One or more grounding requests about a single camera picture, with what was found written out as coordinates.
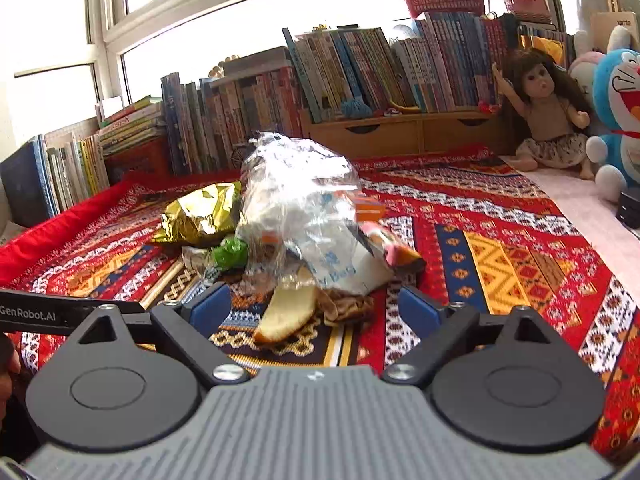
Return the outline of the person's left hand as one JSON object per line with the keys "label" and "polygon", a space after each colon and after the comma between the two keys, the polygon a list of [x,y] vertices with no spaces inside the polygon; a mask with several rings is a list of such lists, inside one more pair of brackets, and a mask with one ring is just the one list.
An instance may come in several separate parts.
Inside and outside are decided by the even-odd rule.
{"label": "person's left hand", "polygon": [[13,393],[13,376],[21,371],[21,359],[13,350],[9,359],[1,365],[0,374],[0,422],[6,418],[6,404]]}

